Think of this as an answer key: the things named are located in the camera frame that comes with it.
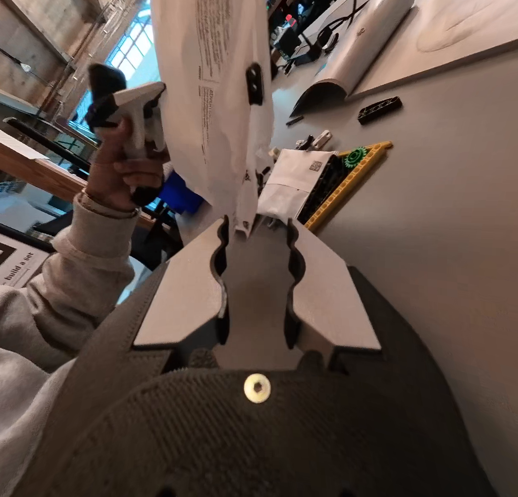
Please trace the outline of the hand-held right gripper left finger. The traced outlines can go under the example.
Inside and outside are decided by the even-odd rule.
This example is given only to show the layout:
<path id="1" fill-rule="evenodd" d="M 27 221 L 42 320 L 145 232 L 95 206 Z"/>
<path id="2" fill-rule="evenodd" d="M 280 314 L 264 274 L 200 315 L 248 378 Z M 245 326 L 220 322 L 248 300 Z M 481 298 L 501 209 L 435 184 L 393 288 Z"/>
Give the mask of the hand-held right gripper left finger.
<path id="1" fill-rule="evenodd" d="M 136 349 L 212 349 L 229 337 L 222 274 L 229 218 L 216 220 L 168 262 L 133 341 Z"/>

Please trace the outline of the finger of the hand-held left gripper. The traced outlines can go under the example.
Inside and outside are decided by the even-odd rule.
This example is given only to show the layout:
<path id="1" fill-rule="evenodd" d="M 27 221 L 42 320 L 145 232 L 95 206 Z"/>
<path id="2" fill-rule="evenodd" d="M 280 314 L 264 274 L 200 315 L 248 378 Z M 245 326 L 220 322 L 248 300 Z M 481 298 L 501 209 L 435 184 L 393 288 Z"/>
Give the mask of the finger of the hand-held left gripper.
<path id="1" fill-rule="evenodd" d="M 146 141 L 153 143 L 158 152 L 166 148 L 159 99 L 146 104 Z"/>
<path id="2" fill-rule="evenodd" d="M 165 84 L 157 81 L 113 93 L 117 106 L 115 115 L 132 122 L 132 134 L 124 146 L 127 158 L 146 157 L 146 104 L 152 99 L 159 99 L 160 106 L 160 98 L 165 90 Z"/>

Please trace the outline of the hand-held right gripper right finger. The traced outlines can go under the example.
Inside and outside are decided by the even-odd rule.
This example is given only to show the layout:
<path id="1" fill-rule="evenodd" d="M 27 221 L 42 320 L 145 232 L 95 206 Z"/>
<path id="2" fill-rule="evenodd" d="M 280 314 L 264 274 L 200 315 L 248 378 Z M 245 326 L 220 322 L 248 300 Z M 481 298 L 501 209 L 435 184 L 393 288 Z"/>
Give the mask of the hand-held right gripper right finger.
<path id="1" fill-rule="evenodd" d="M 379 354 L 380 341 L 346 262 L 297 220 L 287 227 L 288 290 L 284 338 L 289 349 Z"/>

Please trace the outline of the person's left forearm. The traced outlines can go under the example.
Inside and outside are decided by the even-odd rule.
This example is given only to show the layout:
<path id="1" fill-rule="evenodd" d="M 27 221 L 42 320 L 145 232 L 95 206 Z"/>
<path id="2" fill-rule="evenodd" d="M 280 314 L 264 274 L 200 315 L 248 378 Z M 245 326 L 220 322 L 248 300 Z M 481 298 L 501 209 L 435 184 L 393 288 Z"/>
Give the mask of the person's left forearm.
<path id="1" fill-rule="evenodd" d="M 101 216 L 74 201 L 73 220 L 55 253 L 21 289 L 1 288 L 1 348 L 31 354 L 38 345 L 77 350 L 113 310 L 133 279 L 129 261 L 136 217 Z"/>

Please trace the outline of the black two-hole lego connector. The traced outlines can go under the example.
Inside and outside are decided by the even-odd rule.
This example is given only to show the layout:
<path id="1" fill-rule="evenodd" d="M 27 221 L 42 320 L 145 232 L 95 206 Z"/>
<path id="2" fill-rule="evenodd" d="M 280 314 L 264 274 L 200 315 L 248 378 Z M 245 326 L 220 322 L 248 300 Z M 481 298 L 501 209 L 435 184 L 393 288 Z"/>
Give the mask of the black two-hole lego connector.
<path id="1" fill-rule="evenodd" d="M 264 101 L 264 84 L 262 67 L 253 62 L 245 72 L 249 105 L 262 106 Z"/>

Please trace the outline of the green lego gear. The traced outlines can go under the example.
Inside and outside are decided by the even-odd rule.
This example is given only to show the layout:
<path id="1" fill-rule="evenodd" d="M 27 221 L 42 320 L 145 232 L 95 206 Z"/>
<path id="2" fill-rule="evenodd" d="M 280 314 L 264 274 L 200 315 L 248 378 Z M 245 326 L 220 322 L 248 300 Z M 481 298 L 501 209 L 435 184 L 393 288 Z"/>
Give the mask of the green lego gear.
<path id="1" fill-rule="evenodd" d="M 354 170 L 366 157 L 368 150 L 360 146 L 342 156 L 342 163 L 346 170 Z"/>

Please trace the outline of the long black lego beam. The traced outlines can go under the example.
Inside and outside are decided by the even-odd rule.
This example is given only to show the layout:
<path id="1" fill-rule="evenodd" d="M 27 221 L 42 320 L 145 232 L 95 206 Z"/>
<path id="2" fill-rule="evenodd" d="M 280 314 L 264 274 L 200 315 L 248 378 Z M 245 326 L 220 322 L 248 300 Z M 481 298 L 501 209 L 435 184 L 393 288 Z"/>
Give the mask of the long black lego beam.
<path id="1" fill-rule="evenodd" d="M 368 125 L 387 114 L 402 109 L 403 106 L 403 102 L 398 96 L 376 101 L 360 109 L 357 116 L 358 123 L 362 126 Z"/>

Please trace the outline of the person's left hand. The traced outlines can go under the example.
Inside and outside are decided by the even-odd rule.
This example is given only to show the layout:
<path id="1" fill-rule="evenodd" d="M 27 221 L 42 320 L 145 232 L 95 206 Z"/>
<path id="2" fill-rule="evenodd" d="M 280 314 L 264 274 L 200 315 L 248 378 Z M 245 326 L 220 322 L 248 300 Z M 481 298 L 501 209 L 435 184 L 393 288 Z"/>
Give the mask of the person's left hand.
<path id="1" fill-rule="evenodd" d="M 140 201 L 133 200 L 138 188 L 158 190 L 163 183 L 163 166 L 170 160 L 167 148 L 158 151 L 154 142 L 145 142 L 145 157 L 129 159 L 124 147 L 132 135 L 133 124 L 128 117 L 123 117 L 116 127 L 103 129 L 85 192 L 105 208 L 133 212 L 143 207 Z"/>

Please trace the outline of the blue object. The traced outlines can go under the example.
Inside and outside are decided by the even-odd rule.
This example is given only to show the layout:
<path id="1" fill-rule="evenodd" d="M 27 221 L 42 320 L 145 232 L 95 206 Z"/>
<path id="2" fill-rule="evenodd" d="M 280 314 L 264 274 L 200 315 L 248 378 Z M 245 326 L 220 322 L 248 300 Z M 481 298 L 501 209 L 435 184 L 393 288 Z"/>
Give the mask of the blue object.
<path id="1" fill-rule="evenodd" d="M 164 181 L 159 199 L 174 213 L 180 215 L 195 214 L 204 202 L 201 196 L 187 187 L 184 179 L 176 171 L 172 171 Z"/>

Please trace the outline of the wooden office desk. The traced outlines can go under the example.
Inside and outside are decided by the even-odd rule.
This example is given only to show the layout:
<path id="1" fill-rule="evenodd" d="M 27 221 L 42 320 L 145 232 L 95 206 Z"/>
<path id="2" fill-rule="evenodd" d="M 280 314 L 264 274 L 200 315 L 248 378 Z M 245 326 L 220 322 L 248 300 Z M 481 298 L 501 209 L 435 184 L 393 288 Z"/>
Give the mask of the wooden office desk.
<path id="1" fill-rule="evenodd" d="M 74 202 L 101 216 L 126 220 L 136 217 L 139 210 L 121 212 L 96 203 L 85 192 L 87 181 L 76 180 L 71 174 L 53 165 L 47 158 L 8 134 L 1 132 L 1 171 L 34 185 L 51 195 Z"/>

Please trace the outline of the small white paper bag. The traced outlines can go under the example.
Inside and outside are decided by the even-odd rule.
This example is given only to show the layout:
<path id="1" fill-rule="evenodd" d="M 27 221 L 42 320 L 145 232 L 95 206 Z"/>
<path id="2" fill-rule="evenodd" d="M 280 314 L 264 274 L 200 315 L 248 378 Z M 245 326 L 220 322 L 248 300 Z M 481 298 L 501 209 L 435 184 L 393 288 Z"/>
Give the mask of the small white paper bag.
<path id="1" fill-rule="evenodd" d="M 281 220 L 295 219 L 335 151 L 283 149 L 258 199 L 257 214 Z"/>

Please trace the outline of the background desk equipment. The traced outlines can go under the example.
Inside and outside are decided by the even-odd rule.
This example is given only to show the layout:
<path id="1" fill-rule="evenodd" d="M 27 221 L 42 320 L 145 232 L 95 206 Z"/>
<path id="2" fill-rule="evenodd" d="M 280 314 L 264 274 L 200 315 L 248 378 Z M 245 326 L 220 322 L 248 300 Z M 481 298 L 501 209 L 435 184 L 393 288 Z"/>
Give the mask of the background desk equipment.
<path id="1" fill-rule="evenodd" d="M 267 0 L 272 75 L 279 58 L 289 60 L 301 45 L 301 33 L 328 7 L 327 0 Z"/>

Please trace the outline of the person's grey sweatshirt torso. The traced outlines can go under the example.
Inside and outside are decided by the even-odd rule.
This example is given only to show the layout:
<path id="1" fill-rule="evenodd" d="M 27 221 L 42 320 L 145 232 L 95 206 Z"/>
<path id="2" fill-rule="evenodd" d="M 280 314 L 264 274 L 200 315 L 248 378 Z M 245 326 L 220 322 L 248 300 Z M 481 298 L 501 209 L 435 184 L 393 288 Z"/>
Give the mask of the person's grey sweatshirt torso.
<path id="1" fill-rule="evenodd" d="M 38 345 L 31 354 L 1 348 L 1 496 L 10 496 L 40 441 L 52 404 L 86 343 L 72 352 Z"/>

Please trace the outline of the open instruction booklet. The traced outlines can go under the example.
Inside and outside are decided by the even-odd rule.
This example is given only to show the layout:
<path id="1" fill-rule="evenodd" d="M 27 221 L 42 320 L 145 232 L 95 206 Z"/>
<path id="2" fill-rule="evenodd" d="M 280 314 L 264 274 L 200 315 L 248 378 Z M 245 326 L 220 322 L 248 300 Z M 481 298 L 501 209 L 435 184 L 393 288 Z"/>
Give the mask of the open instruction booklet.
<path id="1" fill-rule="evenodd" d="M 415 0 L 370 0 L 301 94 L 290 117 L 300 116 L 325 99 L 345 99 L 359 85 Z"/>

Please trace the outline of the yellow lego frame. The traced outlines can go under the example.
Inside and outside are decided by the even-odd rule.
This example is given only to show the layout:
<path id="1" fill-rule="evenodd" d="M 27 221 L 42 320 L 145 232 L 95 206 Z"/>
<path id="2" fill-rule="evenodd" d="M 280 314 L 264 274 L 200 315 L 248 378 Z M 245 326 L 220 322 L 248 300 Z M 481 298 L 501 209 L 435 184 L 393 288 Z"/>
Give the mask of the yellow lego frame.
<path id="1" fill-rule="evenodd" d="M 337 210 L 341 203 L 344 203 L 354 189 L 364 180 L 366 175 L 376 166 L 379 161 L 386 155 L 387 150 L 393 147 L 392 141 L 384 141 L 372 144 L 367 147 L 359 147 L 357 149 L 340 152 L 338 158 L 343 159 L 343 163 L 353 164 L 354 168 L 345 176 L 338 186 L 326 196 L 320 206 L 315 209 L 313 214 L 304 223 L 304 226 L 315 232 L 325 221 L 330 218 L 334 210 Z M 351 154 L 358 156 L 356 152 L 365 150 L 365 155 L 357 161 L 350 161 L 348 157 Z"/>

